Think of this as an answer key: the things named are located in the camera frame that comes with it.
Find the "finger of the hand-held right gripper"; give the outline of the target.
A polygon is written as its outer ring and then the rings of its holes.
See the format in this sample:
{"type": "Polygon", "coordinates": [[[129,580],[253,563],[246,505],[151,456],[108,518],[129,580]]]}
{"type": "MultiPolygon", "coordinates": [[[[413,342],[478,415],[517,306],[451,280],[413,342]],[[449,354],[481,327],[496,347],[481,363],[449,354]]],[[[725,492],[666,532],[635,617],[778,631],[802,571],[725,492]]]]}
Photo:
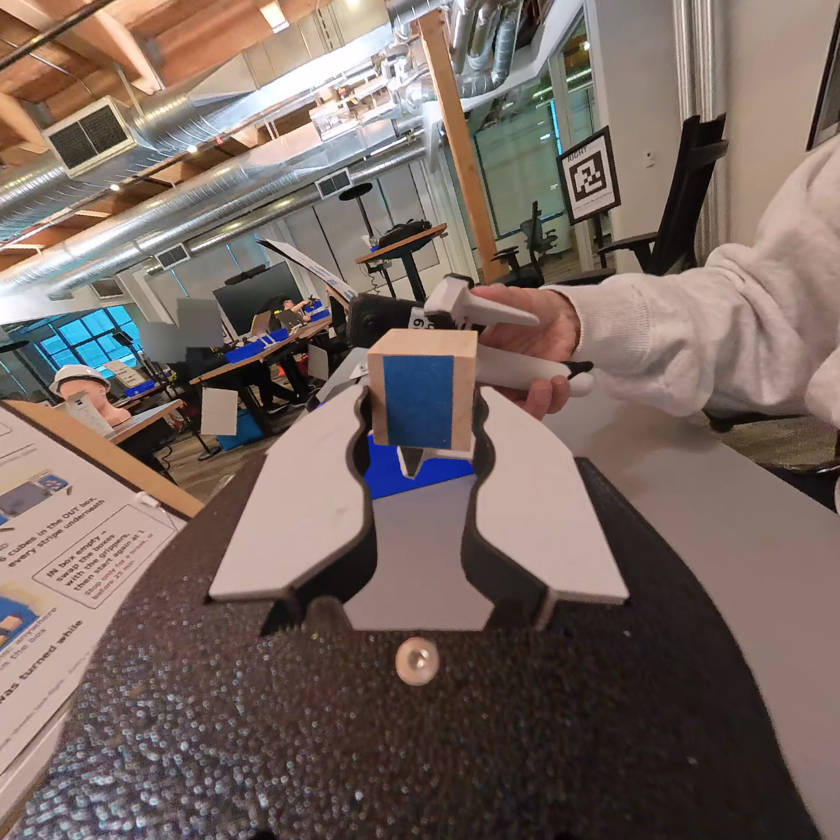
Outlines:
{"type": "Polygon", "coordinates": [[[474,457],[474,446],[469,450],[397,446],[396,451],[402,474],[410,480],[418,476],[423,464],[430,459],[459,459],[471,464],[474,457]]]}
{"type": "Polygon", "coordinates": [[[328,400],[334,392],[338,393],[346,385],[356,384],[368,375],[368,350],[352,348],[337,370],[330,375],[325,384],[308,400],[308,410],[314,411],[328,400]]]}

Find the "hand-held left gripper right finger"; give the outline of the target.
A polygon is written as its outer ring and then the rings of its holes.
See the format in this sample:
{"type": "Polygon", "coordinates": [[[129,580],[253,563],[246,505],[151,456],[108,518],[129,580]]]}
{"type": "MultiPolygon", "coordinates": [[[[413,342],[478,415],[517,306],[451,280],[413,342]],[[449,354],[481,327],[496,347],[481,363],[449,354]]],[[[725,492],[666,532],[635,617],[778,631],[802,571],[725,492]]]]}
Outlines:
{"type": "Polygon", "coordinates": [[[488,386],[476,394],[474,433],[461,541],[468,583],[537,629],[560,602],[625,604],[627,585],[562,440],[488,386]]]}

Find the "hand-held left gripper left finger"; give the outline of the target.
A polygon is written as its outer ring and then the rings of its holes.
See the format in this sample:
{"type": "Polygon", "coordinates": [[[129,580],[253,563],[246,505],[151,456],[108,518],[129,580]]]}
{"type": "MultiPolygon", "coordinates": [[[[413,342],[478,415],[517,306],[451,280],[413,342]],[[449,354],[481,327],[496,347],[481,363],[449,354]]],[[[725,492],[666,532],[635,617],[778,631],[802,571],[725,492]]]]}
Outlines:
{"type": "Polygon", "coordinates": [[[302,624],[312,606],[336,602],[333,621],[368,629],[347,604],[378,564],[371,491],[369,390],[346,385],[303,417],[266,454],[208,589],[214,605],[280,604],[302,624]]]}

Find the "blue plastic bin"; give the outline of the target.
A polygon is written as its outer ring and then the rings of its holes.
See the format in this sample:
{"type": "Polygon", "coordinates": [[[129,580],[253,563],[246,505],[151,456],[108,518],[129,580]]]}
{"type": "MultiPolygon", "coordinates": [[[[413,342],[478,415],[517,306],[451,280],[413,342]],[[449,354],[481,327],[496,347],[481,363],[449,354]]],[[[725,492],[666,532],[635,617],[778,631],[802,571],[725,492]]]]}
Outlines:
{"type": "Polygon", "coordinates": [[[461,458],[429,458],[414,478],[404,476],[396,447],[371,445],[370,465],[364,481],[373,500],[430,487],[475,474],[470,462],[461,458]]]}

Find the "wooden cube blue tape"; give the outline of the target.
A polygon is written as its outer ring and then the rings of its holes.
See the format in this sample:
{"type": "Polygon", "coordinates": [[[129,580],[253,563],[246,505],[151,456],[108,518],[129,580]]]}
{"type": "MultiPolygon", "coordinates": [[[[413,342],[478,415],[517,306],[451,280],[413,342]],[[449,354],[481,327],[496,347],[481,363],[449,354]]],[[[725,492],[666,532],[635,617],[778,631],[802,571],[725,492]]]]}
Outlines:
{"type": "Polygon", "coordinates": [[[470,450],[478,333],[391,329],[367,353],[373,440],[470,450]]]}

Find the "person's right forearm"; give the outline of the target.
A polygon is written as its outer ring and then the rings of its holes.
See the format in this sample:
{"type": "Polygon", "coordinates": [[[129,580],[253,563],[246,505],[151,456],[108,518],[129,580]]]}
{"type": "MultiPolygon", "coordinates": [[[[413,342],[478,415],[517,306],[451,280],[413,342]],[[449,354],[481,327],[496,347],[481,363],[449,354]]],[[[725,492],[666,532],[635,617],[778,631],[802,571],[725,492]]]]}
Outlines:
{"type": "Polygon", "coordinates": [[[675,416],[809,413],[839,425],[839,139],[768,206],[754,244],[673,276],[554,287],[581,325],[577,355],[617,396],[675,416]]]}

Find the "person's right hand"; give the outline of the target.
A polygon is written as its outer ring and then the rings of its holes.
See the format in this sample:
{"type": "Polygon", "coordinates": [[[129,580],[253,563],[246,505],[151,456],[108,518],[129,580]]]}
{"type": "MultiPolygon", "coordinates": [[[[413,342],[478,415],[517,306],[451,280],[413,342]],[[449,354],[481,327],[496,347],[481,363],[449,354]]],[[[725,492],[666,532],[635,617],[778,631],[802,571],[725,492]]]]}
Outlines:
{"type": "MultiPolygon", "coordinates": [[[[554,290],[506,287],[499,283],[474,288],[478,298],[530,312],[538,327],[499,323],[484,330],[479,342],[497,350],[564,363],[571,359],[580,338],[581,324],[571,302],[554,290]]],[[[527,414],[542,421],[557,413],[571,397],[571,385],[561,376],[535,381],[528,392],[502,388],[500,392],[527,414]]]]}

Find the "wooden standing desk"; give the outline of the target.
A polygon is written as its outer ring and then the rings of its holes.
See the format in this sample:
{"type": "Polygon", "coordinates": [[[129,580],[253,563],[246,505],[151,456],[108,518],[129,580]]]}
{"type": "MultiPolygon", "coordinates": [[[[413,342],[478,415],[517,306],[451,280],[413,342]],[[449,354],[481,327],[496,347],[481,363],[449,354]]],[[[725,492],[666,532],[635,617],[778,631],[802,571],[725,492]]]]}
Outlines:
{"type": "Polygon", "coordinates": [[[389,259],[397,258],[403,263],[408,278],[409,285],[414,294],[414,300],[420,303],[425,303],[427,299],[426,291],[420,279],[419,272],[413,255],[432,242],[436,237],[445,237],[447,235],[446,224],[440,224],[417,233],[413,236],[406,237],[384,248],[378,248],[368,255],[363,255],[355,260],[358,266],[368,264],[371,262],[386,262],[389,259]]]}

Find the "black bag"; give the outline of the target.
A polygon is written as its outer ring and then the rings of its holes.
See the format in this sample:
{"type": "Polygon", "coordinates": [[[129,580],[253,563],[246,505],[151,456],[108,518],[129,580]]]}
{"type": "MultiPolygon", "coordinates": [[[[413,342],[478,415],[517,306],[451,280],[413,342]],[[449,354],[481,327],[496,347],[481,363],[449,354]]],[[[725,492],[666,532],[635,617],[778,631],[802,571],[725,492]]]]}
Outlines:
{"type": "Polygon", "coordinates": [[[422,235],[431,229],[431,227],[431,223],[424,218],[409,219],[407,222],[395,224],[378,238],[377,248],[388,248],[408,238],[422,235]]]}

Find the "white slanted panel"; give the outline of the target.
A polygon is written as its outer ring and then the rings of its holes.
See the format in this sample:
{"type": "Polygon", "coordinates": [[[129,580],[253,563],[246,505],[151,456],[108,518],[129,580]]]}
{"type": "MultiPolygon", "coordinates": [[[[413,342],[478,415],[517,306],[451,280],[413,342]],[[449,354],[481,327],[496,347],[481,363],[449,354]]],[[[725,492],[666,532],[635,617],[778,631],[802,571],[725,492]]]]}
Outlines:
{"type": "Polygon", "coordinates": [[[329,290],[329,294],[341,301],[345,308],[348,308],[352,300],[357,297],[358,292],[349,284],[325,267],[321,266],[315,260],[303,254],[299,249],[270,238],[258,238],[257,242],[279,254],[287,261],[294,263],[313,274],[315,277],[318,277],[329,290]]]}

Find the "blue floor box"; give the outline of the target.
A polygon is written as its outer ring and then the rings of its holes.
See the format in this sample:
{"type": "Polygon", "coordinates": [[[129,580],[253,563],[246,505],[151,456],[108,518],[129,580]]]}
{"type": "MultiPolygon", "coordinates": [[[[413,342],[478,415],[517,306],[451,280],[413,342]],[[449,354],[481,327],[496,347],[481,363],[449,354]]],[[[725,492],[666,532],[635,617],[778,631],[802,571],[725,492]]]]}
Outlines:
{"type": "Polygon", "coordinates": [[[218,435],[217,442],[225,451],[247,446],[265,438],[265,435],[250,411],[237,412],[236,432],[232,435],[218,435]]]}

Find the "wooden table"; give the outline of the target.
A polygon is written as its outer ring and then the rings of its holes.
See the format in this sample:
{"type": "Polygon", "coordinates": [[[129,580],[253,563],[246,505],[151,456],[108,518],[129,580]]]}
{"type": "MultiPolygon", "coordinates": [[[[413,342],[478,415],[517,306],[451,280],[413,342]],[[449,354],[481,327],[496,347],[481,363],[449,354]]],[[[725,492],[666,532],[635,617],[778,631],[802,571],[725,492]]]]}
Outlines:
{"type": "MultiPolygon", "coordinates": [[[[296,343],[304,343],[319,333],[326,332],[332,326],[332,323],[333,317],[327,316],[315,322],[311,322],[310,324],[306,324],[290,337],[278,343],[267,345],[260,352],[246,359],[234,363],[228,362],[210,372],[201,374],[196,378],[191,379],[190,384],[209,386],[211,381],[220,376],[232,378],[232,381],[235,383],[235,390],[241,399],[241,402],[245,405],[263,435],[269,435],[270,428],[268,426],[268,414],[264,408],[257,404],[252,392],[249,390],[249,385],[247,385],[242,378],[242,374],[240,373],[241,370],[250,364],[261,363],[269,357],[275,355],[291,354],[292,345],[296,343]]],[[[286,375],[292,374],[292,376],[288,378],[294,389],[293,393],[296,395],[291,400],[292,405],[297,406],[305,404],[310,397],[310,386],[307,378],[300,372],[293,355],[290,356],[290,362],[282,363],[281,367],[286,375]]]]}
{"type": "Polygon", "coordinates": [[[150,460],[175,440],[177,432],[169,419],[184,405],[179,399],[147,409],[116,426],[106,439],[139,460],[150,460]]]}

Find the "black screen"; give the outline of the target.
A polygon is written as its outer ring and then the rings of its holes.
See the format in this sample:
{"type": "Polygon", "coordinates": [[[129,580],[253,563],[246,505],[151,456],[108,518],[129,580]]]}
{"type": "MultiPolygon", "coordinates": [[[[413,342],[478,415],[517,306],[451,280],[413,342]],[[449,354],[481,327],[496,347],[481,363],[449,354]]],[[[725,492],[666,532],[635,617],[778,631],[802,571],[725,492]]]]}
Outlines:
{"type": "Polygon", "coordinates": [[[260,272],[251,269],[234,277],[233,285],[224,284],[213,290],[213,296],[237,336],[250,331],[253,318],[269,310],[273,299],[289,298],[293,303],[299,303],[307,296],[301,294],[286,262],[261,268],[260,272]]]}

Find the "black floor lamp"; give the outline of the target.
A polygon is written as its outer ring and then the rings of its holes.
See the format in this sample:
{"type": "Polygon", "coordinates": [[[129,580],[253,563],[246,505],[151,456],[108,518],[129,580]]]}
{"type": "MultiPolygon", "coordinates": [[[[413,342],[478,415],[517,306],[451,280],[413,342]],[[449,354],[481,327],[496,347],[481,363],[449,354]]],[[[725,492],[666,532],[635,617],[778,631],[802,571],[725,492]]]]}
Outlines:
{"type": "Polygon", "coordinates": [[[376,245],[375,240],[375,232],[373,226],[371,224],[371,220],[369,218],[368,213],[364,207],[363,196],[367,195],[371,192],[373,188],[373,184],[371,182],[364,182],[360,184],[355,184],[347,188],[346,190],[342,191],[339,195],[339,200],[343,203],[350,203],[355,202],[357,205],[360,215],[362,217],[362,221],[364,224],[364,228],[367,234],[367,251],[366,255],[368,256],[372,251],[371,249],[376,245]]]}

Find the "black mesh office chair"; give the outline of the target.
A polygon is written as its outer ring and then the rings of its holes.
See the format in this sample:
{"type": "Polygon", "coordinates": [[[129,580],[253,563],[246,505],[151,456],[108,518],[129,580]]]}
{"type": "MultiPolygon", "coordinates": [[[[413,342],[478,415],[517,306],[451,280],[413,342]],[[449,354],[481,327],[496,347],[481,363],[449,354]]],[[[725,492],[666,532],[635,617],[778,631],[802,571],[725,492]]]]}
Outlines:
{"type": "Polygon", "coordinates": [[[507,266],[509,272],[503,278],[497,280],[497,283],[502,283],[508,287],[530,289],[540,288],[544,285],[545,278],[540,260],[549,253],[558,237],[552,231],[549,231],[548,234],[543,232],[540,213],[539,202],[535,200],[532,203],[531,216],[520,225],[520,230],[526,237],[530,263],[526,266],[519,264],[519,248],[517,246],[499,250],[492,260],[507,266]]]}

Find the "brown backing board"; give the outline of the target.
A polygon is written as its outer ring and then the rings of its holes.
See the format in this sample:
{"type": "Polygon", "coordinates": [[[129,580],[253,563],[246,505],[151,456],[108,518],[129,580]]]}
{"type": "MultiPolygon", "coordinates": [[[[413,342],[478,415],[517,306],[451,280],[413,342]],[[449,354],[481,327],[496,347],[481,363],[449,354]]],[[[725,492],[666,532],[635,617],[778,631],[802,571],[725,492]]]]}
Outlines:
{"type": "Polygon", "coordinates": [[[126,487],[147,493],[166,510],[192,519],[203,509],[202,502],[78,420],[31,402],[2,400],[1,405],[2,419],[18,417],[126,487]]]}

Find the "mannequin head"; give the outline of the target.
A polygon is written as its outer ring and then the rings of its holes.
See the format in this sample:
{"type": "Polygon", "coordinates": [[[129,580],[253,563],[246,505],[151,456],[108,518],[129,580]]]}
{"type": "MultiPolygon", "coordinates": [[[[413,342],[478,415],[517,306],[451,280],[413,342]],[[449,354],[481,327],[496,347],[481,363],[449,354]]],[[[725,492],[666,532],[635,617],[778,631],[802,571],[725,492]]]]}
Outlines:
{"type": "Polygon", "coordinates": [[[101,436],[131,418],[127,409],[110,403],[109,392],[96,382],[72,381],[60,393],[65,414],[101,436]]]}

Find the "printed instruction sheet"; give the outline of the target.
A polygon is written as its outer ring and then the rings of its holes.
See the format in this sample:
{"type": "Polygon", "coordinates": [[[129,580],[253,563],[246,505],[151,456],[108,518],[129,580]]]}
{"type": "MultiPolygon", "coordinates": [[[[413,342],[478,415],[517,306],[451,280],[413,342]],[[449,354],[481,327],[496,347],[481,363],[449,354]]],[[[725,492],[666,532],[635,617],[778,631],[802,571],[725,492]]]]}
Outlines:
{"type": "Polygon", "coordinates": [[[143,572],[186,525],[11,406],[1,421],[1,768],[78,687],[143,572]]]}

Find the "black framed tag sign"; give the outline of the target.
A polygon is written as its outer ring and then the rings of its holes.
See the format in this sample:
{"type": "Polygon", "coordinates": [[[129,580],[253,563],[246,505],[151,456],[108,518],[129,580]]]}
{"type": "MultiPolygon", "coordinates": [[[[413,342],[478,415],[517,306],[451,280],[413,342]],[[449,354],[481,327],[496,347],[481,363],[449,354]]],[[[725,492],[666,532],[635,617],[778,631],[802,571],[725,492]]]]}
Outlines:
{"type": "Polygon", "coordinates": [[[609,126],[559,155],[556,163],[571,226],[621,206],[609,126]]]}

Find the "white hard hat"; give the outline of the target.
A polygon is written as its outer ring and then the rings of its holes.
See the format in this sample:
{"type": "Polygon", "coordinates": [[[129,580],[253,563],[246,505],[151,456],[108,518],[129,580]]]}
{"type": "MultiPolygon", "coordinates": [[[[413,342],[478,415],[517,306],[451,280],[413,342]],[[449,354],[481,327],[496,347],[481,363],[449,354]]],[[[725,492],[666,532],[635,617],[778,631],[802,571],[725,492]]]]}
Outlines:
{"type": "Polygon", "coordinates": [[[69,382],[96,382],[102,385],[106,392],[110,392],[109,380],[96,369],[84,364],[67,364],[58,369],[49,390],[56,396],[61,396],[61,387],[69,382]]]}

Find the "window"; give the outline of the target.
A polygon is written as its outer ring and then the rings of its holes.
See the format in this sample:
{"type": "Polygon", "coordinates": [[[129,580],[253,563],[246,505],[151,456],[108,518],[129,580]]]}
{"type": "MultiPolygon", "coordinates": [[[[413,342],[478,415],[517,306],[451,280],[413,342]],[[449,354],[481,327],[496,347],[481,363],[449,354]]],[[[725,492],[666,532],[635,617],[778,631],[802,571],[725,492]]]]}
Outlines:
{"type": "Polygon", "coordinates": [[[140,351],[139,309],[133,304],[72,312],[2,325],[7,338],[2,345],[26,342],[16,351],[2,353],[2,396],[46,398],[59,368],[84,364],[103,374],[116,394],[124,387],[106,363],[118,361],[138,369],[140,351]]]}

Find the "white air vent unit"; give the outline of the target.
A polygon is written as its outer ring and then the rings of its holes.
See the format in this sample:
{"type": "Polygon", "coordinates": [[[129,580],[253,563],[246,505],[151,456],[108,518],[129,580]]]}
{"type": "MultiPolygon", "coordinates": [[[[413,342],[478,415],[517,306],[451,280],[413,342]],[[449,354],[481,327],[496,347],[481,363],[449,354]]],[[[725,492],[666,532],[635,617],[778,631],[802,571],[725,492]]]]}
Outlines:
{"type": "Polygon", "coordinates": [[[85,174],[139,145],[126,108],[112,96],[56,122],[44,131],[44,137],[70,177],[85,174]]]}

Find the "silver vertical pipes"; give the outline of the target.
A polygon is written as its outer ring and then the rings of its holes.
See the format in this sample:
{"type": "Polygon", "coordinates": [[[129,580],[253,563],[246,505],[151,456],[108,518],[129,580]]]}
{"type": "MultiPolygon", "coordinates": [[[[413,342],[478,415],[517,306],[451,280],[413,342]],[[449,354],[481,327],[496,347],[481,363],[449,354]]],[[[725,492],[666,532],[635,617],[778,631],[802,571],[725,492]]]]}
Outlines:
{"type": "Polygon", "coordinates": [[[679,116],[717,115],[717,51],[712,1],[672,1],[679,116]]]}

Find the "wooden support post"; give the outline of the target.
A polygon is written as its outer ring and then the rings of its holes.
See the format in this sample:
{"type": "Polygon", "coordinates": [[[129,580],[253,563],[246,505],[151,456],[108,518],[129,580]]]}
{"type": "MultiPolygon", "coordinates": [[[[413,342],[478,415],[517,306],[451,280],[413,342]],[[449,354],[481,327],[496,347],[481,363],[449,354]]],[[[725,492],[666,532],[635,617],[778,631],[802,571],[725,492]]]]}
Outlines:
{"type": "Polygon", "coordinates": [[[480,179],[480,169],[461,107],[455,74],[448,53],[445,16],[434,10],[417,20],[423,50],[443,118],[448,145],[479,255],[479,277],[489,285],[504,276],[503,265],[494,260],[496,240],[489,207],[480,179]]]}

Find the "silver air duct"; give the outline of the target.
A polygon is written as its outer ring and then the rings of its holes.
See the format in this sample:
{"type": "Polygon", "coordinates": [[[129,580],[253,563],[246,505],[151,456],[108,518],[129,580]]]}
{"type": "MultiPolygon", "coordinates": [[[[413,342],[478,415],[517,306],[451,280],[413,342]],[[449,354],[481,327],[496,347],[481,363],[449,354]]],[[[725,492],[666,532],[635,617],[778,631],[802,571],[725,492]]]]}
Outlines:
{"type": "Polygon", "coordinates": [[[392,140],[372,146],[364,139],[355,132],[299,154],[290,154],[284,139],[271,141],[3,270],[2,297],[36,287],[60,296],[64,289],[134,265],[273,196],[321,180],[364,154],[382,156],[391,148],[428,153],[423,135],[411,143],[392,140]]]}
{"type": "Polygon", "coordinates": [[[191,83],[154,94],[145,100],[140,111],[124,106],[138,136],[137,148],[85,174],[70,177],[49,147],[37,163],[2,179],[2,240],[21,236],[48,217],[185,153],[192,146],[235,133],[262,112],[274,112],[294,98],[372,67],[372,59],[352,59],[349,67],[340,69],[336,59],[322,56],[259,84],[253,67],[244,55],[239,55],[191,83]]]}

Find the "silver flexible duct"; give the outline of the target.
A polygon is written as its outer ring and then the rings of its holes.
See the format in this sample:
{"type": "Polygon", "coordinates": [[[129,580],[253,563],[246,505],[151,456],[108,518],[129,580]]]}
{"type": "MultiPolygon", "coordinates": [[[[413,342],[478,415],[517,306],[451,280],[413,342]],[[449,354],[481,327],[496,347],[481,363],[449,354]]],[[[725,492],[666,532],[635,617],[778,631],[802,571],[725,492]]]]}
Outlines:
{"type": "Polygon", "coordinates": [[[523,1],[455,3],[449,53],[461,99],[495,91],[508,80],[528,5],[523,1]]]}

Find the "dark wall picture frame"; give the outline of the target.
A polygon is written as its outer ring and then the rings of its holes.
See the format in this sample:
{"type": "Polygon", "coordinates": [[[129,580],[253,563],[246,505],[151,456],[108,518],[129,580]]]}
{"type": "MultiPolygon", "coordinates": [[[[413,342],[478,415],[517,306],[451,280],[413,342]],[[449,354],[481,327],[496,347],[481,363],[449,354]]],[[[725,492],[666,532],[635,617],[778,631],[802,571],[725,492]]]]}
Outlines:
{"type": "Polygon", "coordinates": [[[836,10],[833,32],[829,42],[820,85],[815,100],[815,110],[806,142],[806,151],[839,134],[839,9],[836,10]]]}

